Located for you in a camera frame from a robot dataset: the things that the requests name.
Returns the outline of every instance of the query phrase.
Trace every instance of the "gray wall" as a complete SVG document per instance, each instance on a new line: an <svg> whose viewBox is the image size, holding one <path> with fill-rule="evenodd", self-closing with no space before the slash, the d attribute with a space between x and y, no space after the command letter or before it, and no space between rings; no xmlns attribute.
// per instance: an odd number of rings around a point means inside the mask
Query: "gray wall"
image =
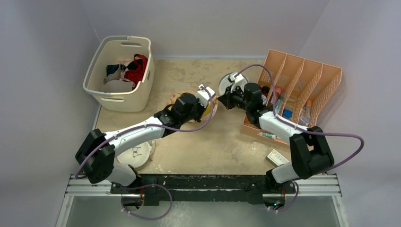
<svg viewBox="0 0 401 227"><path fill-rule="evenodd" d="M54 226L98 107L82 81L99 40L78 0L3 0L0 29L1 226Z"/></svg>
<svg viewBox="0 0 401 227"><path fill-rule="evenodd" d="M137 35L156 57L298 54L328 0L82 0L99 37Z"/></svg>
<svg viewBox="0 0 401 227"><path fill-rule="evenodd" d="M401 2L331 0L300 55L343 67L328 109L327 132L361 135L366 146L336 170L353 227L399 226L401 203ZM352 139L330 139L337 161L355 150Z"/></svg>

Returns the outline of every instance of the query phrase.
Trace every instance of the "beige table surface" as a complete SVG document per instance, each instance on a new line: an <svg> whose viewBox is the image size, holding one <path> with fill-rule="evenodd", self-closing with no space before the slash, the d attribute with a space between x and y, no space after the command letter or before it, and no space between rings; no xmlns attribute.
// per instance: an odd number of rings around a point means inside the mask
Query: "beige table surface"
<svg viewBox="0 0 401 227"><path fill-rule="evenodd" d="M139 123L159 110L175 92L196 90L204 84L217 92L220 79L257 60L155 60L155 78L145 109L136 113L101 108L96 127L114 131ZM253 67L243 74L256 82L261 72ZM209 125L197 132L176 132L156 140L151 160L138 168L140 173L171 174L265 174L273 165L265 157L276 149L290 160L289 149L270 144L239 132L244 119L241 109L226 110L218 104ZM199 127L186 123L182 129Z"/></svg>

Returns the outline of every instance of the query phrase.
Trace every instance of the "tabletop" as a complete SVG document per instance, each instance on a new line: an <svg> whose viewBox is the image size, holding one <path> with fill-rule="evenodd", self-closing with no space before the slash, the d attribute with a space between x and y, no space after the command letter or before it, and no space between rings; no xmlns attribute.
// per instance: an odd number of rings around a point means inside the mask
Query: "tabletop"
<svg viewBox="0 0 401 227"><path fill-rule="evenodd" d="M96 128L114 131L137 124L162 110L169 97L180 91L196 91L200 84L218 90L220 79L229 72L262 60L155 60L155 78L146 107L141 112L116 112L101 108ZM256 82L261 69L252 67L243 75ZM200 131L176 132L156 140L155 152L138 168L139 173L259 175L274 166L265 157L276 149L290 160L288 148L240 133L245 112L226 110L222 104L210 123ZM201 123L186 123L193 129Z"/></svg>

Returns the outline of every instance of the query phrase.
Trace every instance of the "red object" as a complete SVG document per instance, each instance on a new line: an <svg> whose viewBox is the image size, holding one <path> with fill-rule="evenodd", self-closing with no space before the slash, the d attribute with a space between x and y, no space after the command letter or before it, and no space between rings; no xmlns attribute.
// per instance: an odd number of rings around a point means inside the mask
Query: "red object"
<svg viewBox="0 0 401 227"><path fill-rule="evenodd" d="M138 85L139 81L142 81L145 74L146 66L148 64L148 59L141 54L136 54L134 55L133 63L138 66L137 69L128 70L125 72L124 75L124 78L129 79L130 81L135 83L135 86L132 89L134 89Z"/></svg>

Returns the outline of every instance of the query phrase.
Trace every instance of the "robotic arm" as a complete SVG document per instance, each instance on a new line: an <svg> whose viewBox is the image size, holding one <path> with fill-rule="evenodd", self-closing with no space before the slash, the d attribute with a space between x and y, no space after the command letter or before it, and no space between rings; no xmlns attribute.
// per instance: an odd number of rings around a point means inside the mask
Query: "robotic arm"
<svg viewBox="0 0 401 227"><path fill-rule="evenodd" d="M248 83L247 79L236 72L225 75L219 86L218 100L227 108L239 107L246 111L251 124L259 129L269 131L290 145L291 162L276 167L266 173L266 186L276 187L295 179L307 179L321 173L334 165L334 158L324 136L310 135L282 121L291 121L274 116L273 109L262 103L262 92L256 83ZM307 128L297 125L306 131L322 132L315 126Z"/></svg>
<svg viewBox="0 0 401 227"><path fill-rule="evenodd" d="M89 156L91 151L105 141L92 157L83 166L83 170L91 183L102 180L116 182L123 186L129 186L140 175L132 166L126 166L115 158L124 151L149 140L163 138L175 131L189 120L201 121L201 117L208 107L210 98L207 92L201 89L193 95L182 94L173 105L166 106L147 120L125 129L102 133L99 129L92 130L75 155L79 164ZM207 87L212 99L215 92Z"/></svg>

